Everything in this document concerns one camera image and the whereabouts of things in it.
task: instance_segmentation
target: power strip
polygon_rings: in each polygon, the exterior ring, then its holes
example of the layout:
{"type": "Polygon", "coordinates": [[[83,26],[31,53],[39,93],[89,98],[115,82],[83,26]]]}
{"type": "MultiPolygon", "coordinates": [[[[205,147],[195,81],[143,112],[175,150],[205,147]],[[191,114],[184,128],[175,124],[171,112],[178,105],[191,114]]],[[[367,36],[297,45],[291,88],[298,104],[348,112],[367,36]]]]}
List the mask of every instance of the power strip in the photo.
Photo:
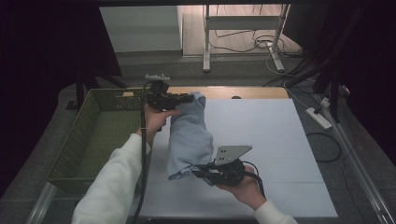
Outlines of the power strip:
{"type": "Polygon", "coordinates": [[[315,114],[315,109],[313,107],[305,110],[305,112],[312,118],[314,119],[320,127],[322,127],[324,130],[328,130],[332,127],[329,121],[327,121],[325,118],[323,118],[319,113],[315,114]]]}

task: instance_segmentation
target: hand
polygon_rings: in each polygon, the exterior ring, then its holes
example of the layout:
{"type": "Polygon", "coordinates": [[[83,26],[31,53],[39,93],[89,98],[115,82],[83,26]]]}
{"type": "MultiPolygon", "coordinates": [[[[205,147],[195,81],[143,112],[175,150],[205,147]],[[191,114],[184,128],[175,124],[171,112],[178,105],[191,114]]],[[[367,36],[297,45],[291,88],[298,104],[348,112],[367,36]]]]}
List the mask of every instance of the hand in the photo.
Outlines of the hand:
{"type": "MultiPolygon", "coordinates": [[[[178,110],[159,111],[149,105],[145,105],[147,142],[152,142],[157,131],[166,124],[166,118],[178,113],[178,110]]],[[[136,134],[142,136],[140,128],[136,131],[136,134]]]]}
{"type": "MultiPolygon", "coordinates": [[[[245,165],[245,170],[254,174],[254,169],[251,166],[245,165]]],[[[256,180],[249,176],[245,176],[242,182],[235,187],[226,185],[217,185],[217,187],[231,192],[239,202],[247,204],[253,210],[258,209],[266,202],[256,180]]]]}

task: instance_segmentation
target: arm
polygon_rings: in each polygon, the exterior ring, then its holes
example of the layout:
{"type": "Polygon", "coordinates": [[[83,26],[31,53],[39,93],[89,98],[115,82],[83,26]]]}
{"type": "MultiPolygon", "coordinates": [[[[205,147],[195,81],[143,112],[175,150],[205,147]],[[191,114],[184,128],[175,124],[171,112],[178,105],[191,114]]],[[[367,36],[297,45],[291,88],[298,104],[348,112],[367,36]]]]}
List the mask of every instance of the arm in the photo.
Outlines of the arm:
{"type": "MultiPolygon", "coordinates": [[[[254,173],[250,166],[245,166],[245,169],[254,173]]],[[[260,224],[297,224],[293,217],[280,212],[271,201],[267,201],[262,196],[256,180],[251,177],[245,176],[236,187],[224,185],[218,187],[230,191],[239,202],[251,207],[254,210],[254,217],[260,224]]]]}
{"type": "MultiPolygon", "coordinates": [[[[145,112],[148,143],[165,124],[166,118],[178,113],[176,110],[159,112],[147,105],[145,112]]],[[[72,223],[126,222],[142,167],[141,134],[138,129],[124,146],[114,150],[85,197],[78,203],[72,223]]]]}

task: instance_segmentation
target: white surface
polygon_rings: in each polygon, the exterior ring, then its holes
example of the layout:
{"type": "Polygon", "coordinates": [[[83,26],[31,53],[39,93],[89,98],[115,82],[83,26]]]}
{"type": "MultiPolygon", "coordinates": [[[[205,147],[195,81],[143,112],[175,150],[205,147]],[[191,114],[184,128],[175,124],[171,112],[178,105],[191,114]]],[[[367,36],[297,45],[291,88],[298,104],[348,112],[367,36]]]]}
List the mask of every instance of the white surface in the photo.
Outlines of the white surface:
{"type": "MultiPolygon", "coordinates": [[[[215,150],[253,146],[241,160],[258,167],[267,198],[281,211],[293,217],[337,217],[292,100],[207,100],[205,123],[215,150]]],[[[232,194],[195,176],[167,180],[169,125],[168,120],[155,138],[140,215],[253,218],[252,210],[232,194]]]]}
{"type": "Polygon", "coordinates": [[[116,52],[181,49],[177,6],[101,7],[116,52]]]}

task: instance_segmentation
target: person's left hand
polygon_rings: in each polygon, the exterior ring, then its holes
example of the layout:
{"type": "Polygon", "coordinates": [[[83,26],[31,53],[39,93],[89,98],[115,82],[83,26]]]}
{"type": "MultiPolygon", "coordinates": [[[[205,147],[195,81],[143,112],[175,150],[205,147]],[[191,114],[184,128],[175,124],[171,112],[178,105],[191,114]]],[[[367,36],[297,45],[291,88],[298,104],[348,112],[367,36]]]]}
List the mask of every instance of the person's left hand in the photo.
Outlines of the person's left hand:
{"type": "MultiPolygon", "coordinates": [[[[178,113],[178,110],[159,111],[149,105],[145,105],[147,141],[152,142],[157,131],[166,124],[166,118],[178,113]]],[[[142,136],[140,128],[136,131],[136,134],[142,136]]]]}

